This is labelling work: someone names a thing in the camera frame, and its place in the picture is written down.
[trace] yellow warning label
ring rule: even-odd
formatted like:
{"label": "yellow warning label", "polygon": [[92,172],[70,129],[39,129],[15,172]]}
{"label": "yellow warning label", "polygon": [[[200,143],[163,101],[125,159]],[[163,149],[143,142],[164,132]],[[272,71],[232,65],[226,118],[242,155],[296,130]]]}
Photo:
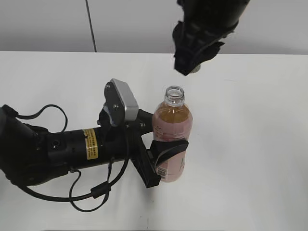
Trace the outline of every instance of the yellow warning label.
{"label": "yellow warning label", "polygon": [[87,159],[93,160],[98,158],[97,140],[94,129],[84,129],[86,146],[87,146]]}

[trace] cable connector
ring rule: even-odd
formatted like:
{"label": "cable connector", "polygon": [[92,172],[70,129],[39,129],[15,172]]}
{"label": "cable connector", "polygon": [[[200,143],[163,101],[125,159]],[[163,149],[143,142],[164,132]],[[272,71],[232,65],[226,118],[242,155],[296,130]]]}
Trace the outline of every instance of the cable connector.
{"label": "cable connector", "polygon": [[91,188],[91,195],[94,199],[107,194],[111,191],[111,187],[109,182],[105,181],[102,184],[99,184],[98,186],[95,186],[94,188]]}

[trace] gray wall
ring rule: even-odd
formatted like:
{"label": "gray wall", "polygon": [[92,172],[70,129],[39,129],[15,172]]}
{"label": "gray wall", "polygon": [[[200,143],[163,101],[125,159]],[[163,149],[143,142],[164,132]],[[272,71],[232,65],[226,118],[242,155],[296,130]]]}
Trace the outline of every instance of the gray wall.
{"label": "gray wall", "polygon": [[[99,52],[173,52],[176,0],[89,0]],[[251,0],[222,53],[308,54],[308,1]],[[0,0],[1,51],[93,51],[84,0]]]}

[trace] pink beverage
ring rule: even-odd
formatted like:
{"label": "pink beverage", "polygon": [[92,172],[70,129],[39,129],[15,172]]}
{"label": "pink beverage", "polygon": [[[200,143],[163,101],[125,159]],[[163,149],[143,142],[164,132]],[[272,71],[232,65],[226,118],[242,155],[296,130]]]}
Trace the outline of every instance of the pink beverage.
{"label": "pink beverage", "polygon": [[[165,101],[162,102],[153,115],[152,125],[154,140],[179,141],[188,140],[192,129],[193,116],[184,104],[184,90],[178,86],[167,88]],[[184,170],[186,152],[156,166],[156,171],[161,175],[162,181],[176,181]]]}

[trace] white tabletop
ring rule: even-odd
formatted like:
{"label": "white tabletop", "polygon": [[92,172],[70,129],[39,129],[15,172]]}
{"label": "white tabletop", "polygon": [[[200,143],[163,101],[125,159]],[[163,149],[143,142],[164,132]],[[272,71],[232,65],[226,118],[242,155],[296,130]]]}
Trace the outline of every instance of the white tabletop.
{"label": "white tabletop", "polygon": [[[67,113],[68,130],[95,127],[103,88],[118,78],[149,112],[167,86],[183,86],[194,117],[178,181],[146,189],[129,163],[93,213],[32,198],[0,172],[1,230],[307,230],[308,56],[218,55],[188,77],[172,65],[171,54],[0,52],[0,104],[20,114],[54,103]],[[31,124],[56,132],[63,120],[47,109]],[[151,139],[144,137],[148,147]],[[88,193],[106,174],[107,166],[83,170],[74,194]],[[67,196],[76,177],[35,190]],[[90,209],[100,201],[78,205]]]}

